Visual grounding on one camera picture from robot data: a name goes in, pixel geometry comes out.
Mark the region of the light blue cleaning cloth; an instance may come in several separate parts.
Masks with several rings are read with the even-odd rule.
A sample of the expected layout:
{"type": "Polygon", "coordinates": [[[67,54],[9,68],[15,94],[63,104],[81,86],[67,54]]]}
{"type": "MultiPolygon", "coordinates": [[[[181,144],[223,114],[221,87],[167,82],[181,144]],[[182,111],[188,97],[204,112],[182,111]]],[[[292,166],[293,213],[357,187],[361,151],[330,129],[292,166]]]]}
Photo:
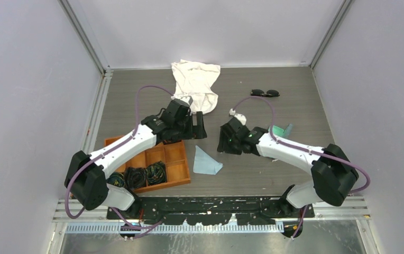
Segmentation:
{"type": "Polygon", "coordinates": [[[196,174],[216,175],[223,168],[221,162],[216,161],[199,146],[195,146],[193,172],[196,174]]]}

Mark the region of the white cloth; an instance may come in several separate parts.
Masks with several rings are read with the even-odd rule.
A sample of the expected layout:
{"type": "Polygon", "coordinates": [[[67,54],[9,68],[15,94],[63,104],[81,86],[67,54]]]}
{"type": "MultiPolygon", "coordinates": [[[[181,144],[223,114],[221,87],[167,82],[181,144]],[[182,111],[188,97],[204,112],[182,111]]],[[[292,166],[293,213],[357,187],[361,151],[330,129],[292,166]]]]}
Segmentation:
{"type": "Polygon", "coordinates": [[[173,98],[190,96],[193,113],[208,114],[216,108],[218,95],[212,91],[212,86],[221,74],[219,65],[181,59],[171,63],[171,70],[176,81],[173,98]]]}

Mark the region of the grey-blue glasses case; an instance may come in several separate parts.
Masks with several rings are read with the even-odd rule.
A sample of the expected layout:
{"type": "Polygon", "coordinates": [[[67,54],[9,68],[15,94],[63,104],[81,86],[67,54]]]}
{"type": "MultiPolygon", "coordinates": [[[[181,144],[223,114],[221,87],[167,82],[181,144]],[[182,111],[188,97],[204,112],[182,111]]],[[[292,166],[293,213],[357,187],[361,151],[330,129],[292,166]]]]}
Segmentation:
{"type": "Polygon", "coordinates": [[[272,132],[275,136],[288,138],[293,128],[293,124],[288,124],[284,129],[273,125],[269,127],[269,131],[272,132]]]}

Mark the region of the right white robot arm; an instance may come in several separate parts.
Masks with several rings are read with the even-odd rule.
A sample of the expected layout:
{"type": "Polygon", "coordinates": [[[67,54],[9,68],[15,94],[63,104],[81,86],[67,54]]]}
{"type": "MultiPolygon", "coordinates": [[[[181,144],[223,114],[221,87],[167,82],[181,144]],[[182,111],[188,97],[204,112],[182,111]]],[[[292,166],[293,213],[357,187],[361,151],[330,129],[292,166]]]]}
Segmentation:
{"type": "Polygon", "coordinates": [[[217,150],[277,159],[311,176],[304,184],[289,186],[278,199],[277,206],[286,217],[295,216],[302,207],[312,203],[341,206],[359,178],[344,152],[334,144],[327,148],[304,145],[260,127],[250,130],[236,117],[220,127],[217,150]]]}

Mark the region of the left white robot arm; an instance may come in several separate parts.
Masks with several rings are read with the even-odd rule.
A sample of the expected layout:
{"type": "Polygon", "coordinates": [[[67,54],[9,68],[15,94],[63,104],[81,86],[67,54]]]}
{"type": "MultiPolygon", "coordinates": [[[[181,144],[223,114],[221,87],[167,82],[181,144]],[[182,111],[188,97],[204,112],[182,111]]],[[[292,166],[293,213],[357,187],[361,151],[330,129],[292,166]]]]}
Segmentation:
{"type": "Polygon", "coordinates": [[[140,205],[124,187],[107,182],[122,164],[163,141],[207,137],[203,113],[192,113],[187,102],[173,99],[159,115],[145,117],[133,131],[89,154],[78,151],[71,159],[65,187],[85,210],[114,207],[127,219],[139,215],[140,205]]]}

